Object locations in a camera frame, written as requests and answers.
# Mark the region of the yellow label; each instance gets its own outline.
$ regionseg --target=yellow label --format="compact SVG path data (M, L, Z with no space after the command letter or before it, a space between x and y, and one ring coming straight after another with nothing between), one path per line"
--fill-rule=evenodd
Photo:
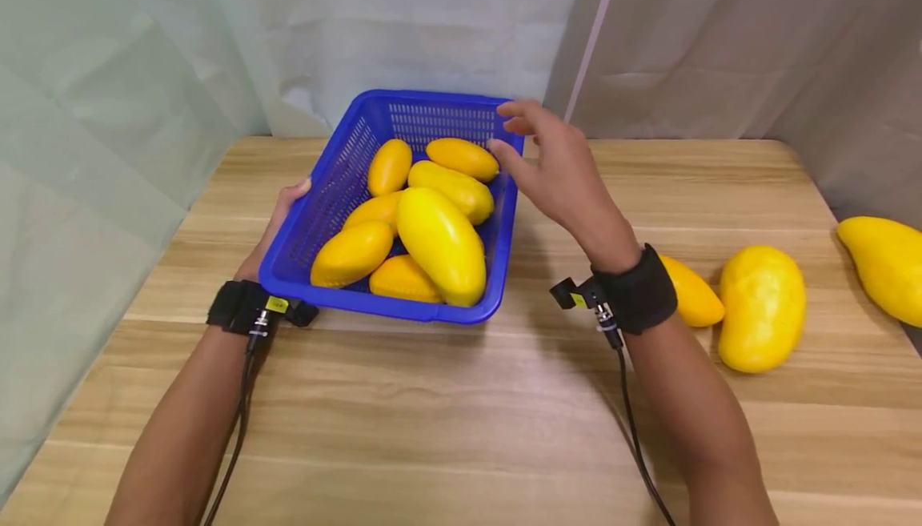
M589 307L586 305L586 300L584 299L583 296L578 295L578 294L570 294L570 297L574 300L574 302L576 302L576 306L585 307L585 308Z
M284 298L277 298L273 295L269 296L269 299L266 301L266 309L270 312L277 312L279 314L284 314L287 309L287 300Z

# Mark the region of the wire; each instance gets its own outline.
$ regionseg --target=wire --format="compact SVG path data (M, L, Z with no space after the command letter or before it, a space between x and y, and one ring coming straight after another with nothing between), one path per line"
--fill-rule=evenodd
M218 515L218 508L221 505L224 492L231 482L231 473L233 473L233 469L235 469L237 465L237 458L240 456L241 449L243 449L243 440L247 437L247 423L250 421L250 397L253 395L253 385L250 384L250 375L253 373L254 357L255 351L248 350L247 361L243 363L243 373L240 379L240 400L237 402L235 423L240 422L240 429L237 431L237 443L233 447L233 453L230 454L230 463L228 463L228 469L224 471L224 479L221 480L218 494L214 496L214 502L211 503L211 510L208 510L208 516L205 521L202 522L202 526L211 526L212 522L214 522L214 516Z
M653 497L656 506L659 507L659 511L663 513L663 518L666 519L667 524L669 526L675 526L672 514L669 514L669 508L666 508L666 503L663 502L663 498L659 496L659 490L656 490L656 484L653 483L653 479L650 477L650 471L647 470L647 463L643 461L643 451L639 447L639 437L637 435L637 424L635 418L633 418L633 409L631 408L631 395L628 393L628 367L624 358L624 349L617 346L615 347L615 351L618 352L618 362L621 366L621 396L624 398L624 410L628 416L628 427L631 429L631 442L633 443L633 454L635 454L637 470L639 470L639 475L643 478L643 483L647 485L650 497Z

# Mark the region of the hand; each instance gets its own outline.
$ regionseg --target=hand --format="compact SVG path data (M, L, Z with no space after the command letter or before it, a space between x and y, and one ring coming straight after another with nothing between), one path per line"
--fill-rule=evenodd
M283 227L287 213L291 211L291 204L295 203L296 199L301 198L310 189L311 179L305 179L295 186L281 188L279 199L275 201L272 216L269 217L269 223L266 230L263 231L263 237L261 237L259 243L256 243L256 247L253 248L253 252L247 256L247 259L243 260L240 270L237 270L233 279L237 279L237 281L249 279L251 282L259 282L259 265L263 262L263 258L266 257L266 251L272 244L272 240L275 239L275 235L279 233L279 228Z
M583 132L534 100L505 102L497 112L509 118L507 131L534 135L539 145L538 163L532 164L502 140L487 142L522 193L570 232L600 270L634 267L639 261L637 239L609 196Z

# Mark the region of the wood grain surface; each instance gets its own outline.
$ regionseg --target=wood grain surface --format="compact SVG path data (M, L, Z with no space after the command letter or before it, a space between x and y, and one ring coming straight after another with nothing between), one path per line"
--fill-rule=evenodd
M102 523L214 292L259 239L279 188L322 148L262 138L229 152L0 524ZM782 524L922 524L922 362L860 290L796 157L753 140L600 140L593 150L639 238L711 283L751 243L801 266L808 313L795 354L765 375L721 367ZM325 311L309 330L284 328L218 523L662 524L619 422L617 358L590 313L564 312L547 294L587 273L571 237L520 199L503 306L486 324ZM710 331L696 336L712 348ZM668 446L632 380L631 391L663 497L686 524Z

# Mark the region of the yellow mango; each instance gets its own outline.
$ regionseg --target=yellow mango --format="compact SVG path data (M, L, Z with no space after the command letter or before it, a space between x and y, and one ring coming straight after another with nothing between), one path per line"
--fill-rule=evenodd
M372 273L368 285L371 294L417 302L442 302L439 289L409 254L384 260Z
M679 315L691 327L714 326L724 319L724 306L714 290L690 267L668 255L659 255L679 297Z
M750 246L729 259L720 276L724 325L717 354L727 366L757 374L778 367L800 341L807 289L790 255Z
M368 191L372 196L384 196L402 190L407 184L413 152L402 139L390 139L371 158L368 167Z
M490 151L466 139L433 139L426 145L426 156L439 166L469 175L484 184L499 173L499 163Z
M390 224L394 236L398 234L398 202L403 192L393 192L372 198L352 211L343 223L343 229L369 220L380 220Z
M453 306L474 306L487 285L483 243L461 210L430 187L409 187L398 204L407 252Z
M861 285L884 312L922 327L922 232L886 218L849 218L836 228Z
M311 284L342 288L375 271L394 245L390 224L356 223L323 244L311 266Z
M463 215L479 225L493 213L490 188L469 175L423 160L409 170L409 187L430 187L445 194Z

